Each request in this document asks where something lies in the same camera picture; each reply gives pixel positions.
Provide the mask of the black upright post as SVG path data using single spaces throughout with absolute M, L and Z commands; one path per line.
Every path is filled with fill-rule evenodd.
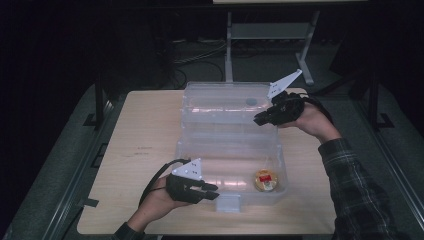
M 102 77 L 98 75 L 95 81 L 95 129 L 98 130 L 103 122 L 103 88 Z
M 372 73 L 369 81 L 368 119 L 372 128 L 378 130 L 378 77 Z

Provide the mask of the aluminium rail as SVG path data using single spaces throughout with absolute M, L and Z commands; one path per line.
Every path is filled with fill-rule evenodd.
M 410 184 L 407 176 L 399 165 L 393 151 L 389 148 L 389 145 L 383 138 L 381 132 L 376 130 L 370 121 L 368 120 L 367 110 L 362 103 L 354 101 L 356 111 L 361 116 L 361 119 L 365 122 L 370 135 L 376 142 L 380 152 L 383 154 L 388 171 L 395 181 L 397 188 L 401 192 L 406 204 L 408 205 L 409 212 L 411 212 L 415 218 L 415 222 L 420 226 L 424 232 L 424 204 L 422 203 L 419 196 L 416 194 L 412 185 Z
M 103 136 L 102 131 L 104 130 L 105 125 L 108 124 L 109 116 L 113 112 L 113 109 L 114 106 L 109 100 L 107 100 L 99 113 L 88 116 L 90 124 L 94 126 L 94 130 L 92 131 L 85 151 L 72 174 L 71 180 L 69 181 L 64 194 L 58 202 L 47 230 L 43 234 L 42 240 L 62 239 L 62 227 L 64 226 L 64 222 L 72 209 L 72 204 L 76 198 L 77 192 L 79 191 L 82 178 L 86 170 L 97 158 L 97 150 L 100 148 L 101 138 Z

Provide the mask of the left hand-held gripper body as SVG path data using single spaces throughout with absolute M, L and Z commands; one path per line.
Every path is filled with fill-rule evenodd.
M 174 168 L 166 178 L 166 191 L 174 201 L 197 204 L 204 198 L 200 158 Z

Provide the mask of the white metal table frame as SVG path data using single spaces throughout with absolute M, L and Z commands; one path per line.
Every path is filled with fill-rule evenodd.
M 305 84 L 314 85 L 306 57 L 320 16 L 315 11 L 309 22 L 300 23 L 234 23 L 232 13 L 227 13 L 225 81 L 233 81 L 232 43 L 234 40 L 303 40 L 303 49 L 296 53 L 296 61 L 303 71 Z

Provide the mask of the black tape strip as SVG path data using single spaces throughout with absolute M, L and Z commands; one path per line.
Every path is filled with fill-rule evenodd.
M 89 206 L 89 207 L 95 208 L 98 205 L 98 203 L 99 203 L 98 200 L 86 198 L 86 199 L 81 199 L 78 202 L 78 205 L 81 207 Z

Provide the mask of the person's right hand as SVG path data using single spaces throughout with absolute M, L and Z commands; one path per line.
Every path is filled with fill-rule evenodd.
M 313 104 L 306 103 L 300 117 L 292 122 L 280 125 L 280 128 L 297 127 L 315 137 L 321 144 L 339 139 L 340 132 L 330 120 Z

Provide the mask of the clear plastic storage box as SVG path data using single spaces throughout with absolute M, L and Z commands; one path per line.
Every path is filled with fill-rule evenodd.
M 200 158 L 203 180 L 218 187 L 212 201 L 218 212 L 239 212 L 244 205 L 274 205 L 288 179 L 278 129 L 258 126 L 254 116 L 271 106 L 264 83 L 190 83 L 183 94 L 178 158 Z M 272 192 L 255 187 L 255 173 L 273 171 Z

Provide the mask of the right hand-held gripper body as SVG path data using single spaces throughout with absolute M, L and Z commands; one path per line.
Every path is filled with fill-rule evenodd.
M 295 115 L 299 112 L 299 97 L 289 96 L 286 89 L 301 74 L 302 71 L 297 69 L 294 73 L 270 84 L 267 97 L 271 101 L 272 106 L 268 109 L 274 111 L 273 115 L 269 117 L 275 119 L 274 125 L 292 122 L 295 119 Z

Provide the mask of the person's left hand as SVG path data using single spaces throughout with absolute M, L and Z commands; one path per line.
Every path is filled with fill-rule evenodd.
M 188 206 L 186 202 L 174 201 L 166 191 L 166 177 L 159 178 L 154 190 L 149 192 L 137 211 L 127 221 L 128 226 L 137 232 L 143 232 L 153 221 L 156 221 L 172 210 Z

